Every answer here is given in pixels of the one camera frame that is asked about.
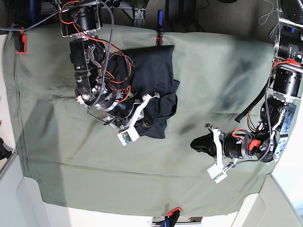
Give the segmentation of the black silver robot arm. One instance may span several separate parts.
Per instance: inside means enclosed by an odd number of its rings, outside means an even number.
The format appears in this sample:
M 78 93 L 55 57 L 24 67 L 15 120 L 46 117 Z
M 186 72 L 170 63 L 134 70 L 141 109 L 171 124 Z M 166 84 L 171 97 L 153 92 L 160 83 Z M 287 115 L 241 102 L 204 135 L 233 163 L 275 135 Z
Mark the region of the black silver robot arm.
M 303 78 L 303 3 L 279 0 L 275 54 L 269 78 L 258 96 L 236 117 L 246 118 L 248 128 L 222 132 L 210 124 L 209 133 L 194 139 L 190 146 L 219 161 L 233 159 L 232 166 L 245 162 L 270 163 L 279 160 L 300 99 Z
M 75 70 L 75 96 L 88 113 L 92 109 L 106 112 L 96 120 L 117 130 L 130 123 L 150 127 L 150 119 L 139 110 L 143 99 L 132 92 L 133 60 L 109 40 L 99 39 L 95 32 L 102 26 L 99 8 L 109 8 L 102 0 L 70 0 L 60 7 L 59 20 L 63 37 L 70 41 L 70 59 Z

